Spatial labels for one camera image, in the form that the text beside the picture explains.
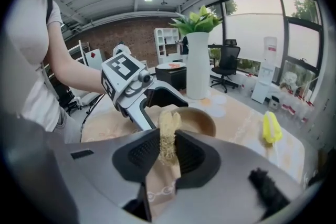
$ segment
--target white t-shirt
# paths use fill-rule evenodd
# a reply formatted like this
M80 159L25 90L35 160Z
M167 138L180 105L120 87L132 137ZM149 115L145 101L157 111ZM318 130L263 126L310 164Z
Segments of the white t-shirt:
M38 80L31 89L21 115L42 125L46 131L53 131L60 113L59 103L45 85L41 63L49 47L46 24L47 0L15 0L8 14L5 29L11 43L23 54L38 74ZM48 24L60 22L58 5L53 2Z

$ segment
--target beige tablecloth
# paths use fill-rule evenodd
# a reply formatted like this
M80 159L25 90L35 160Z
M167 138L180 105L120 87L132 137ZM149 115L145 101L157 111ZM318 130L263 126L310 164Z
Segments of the beige tablecloth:
M263 115L239 101L209 88L207 98L189 100L189 105L205 111L216 124L216 138L251 148L270 162L278 165L298 183L301 182L304 152L302 143L282 129L283 137L277 143L278 158L272 146L262 139ZM152 121L157 124L163 110L172 110L174 105L165 108L146 108ZM82 132L82 142L105 140L139 131L135 124L116 111L109 97L105 95L96 106ZM180 177L178 167L166 167L156 162L146 178L148 200L152 215L160 214L168 201L174 197L174 183Z

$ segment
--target tree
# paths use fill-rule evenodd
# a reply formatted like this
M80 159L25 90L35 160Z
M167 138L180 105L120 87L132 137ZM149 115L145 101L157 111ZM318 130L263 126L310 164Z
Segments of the tree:
M220 8L218 8L218 5L210 6L207 8L214 16L221 18L222 15L220 13ZM235 11L237 11L237 4L234 0L229 0L225 2L225 9L226 9L226 15L231 15Z
M237 3L234 0L225 2L226 15L231 15L237 11Z
M314 0L294 0L296 12L292 13L292 17L308 20L318 23L317 9Z

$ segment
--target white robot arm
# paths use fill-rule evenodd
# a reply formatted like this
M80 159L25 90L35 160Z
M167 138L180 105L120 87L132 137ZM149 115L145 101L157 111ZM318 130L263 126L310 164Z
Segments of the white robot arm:
M124 52L102 64L101 83L115 108L141 130L156 128L144 110L146 106L188 106L176 89L154 79L144 64Z

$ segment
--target brown bowl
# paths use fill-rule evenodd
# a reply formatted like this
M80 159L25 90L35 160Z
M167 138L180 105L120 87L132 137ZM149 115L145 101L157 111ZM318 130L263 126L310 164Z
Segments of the brown bowl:
M208 136L216 136L216 125L213 119L204 111L196 108L182 107L172 110L181 116L181 130L191 131Z

